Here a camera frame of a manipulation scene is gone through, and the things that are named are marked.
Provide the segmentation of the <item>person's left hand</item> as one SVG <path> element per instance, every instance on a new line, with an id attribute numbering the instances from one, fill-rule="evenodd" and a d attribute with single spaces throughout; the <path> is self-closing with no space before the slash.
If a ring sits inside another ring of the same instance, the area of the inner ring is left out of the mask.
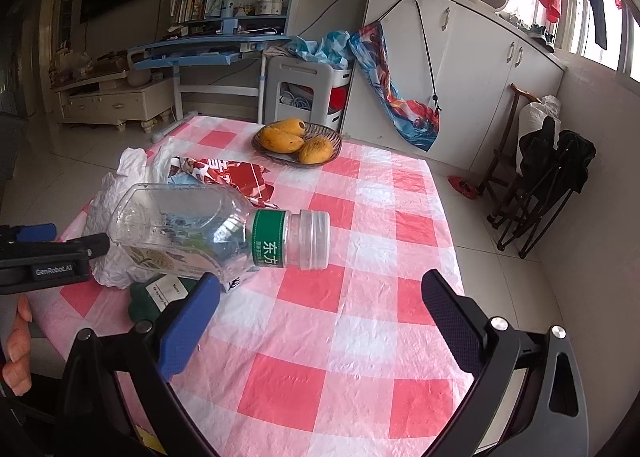
<path id="1" fill-rule="evenodd" d="M 32 310 L 30 310 L 28 299 L 26 295 L 20 295 L 12 329 L 6 341 L 8 357 L 1 370 L 4 382 L 16 396 L 24 395 L 32 387 L 32 376 L 30 376 L 32 338 L 29 331 L 31 322 Z"/>

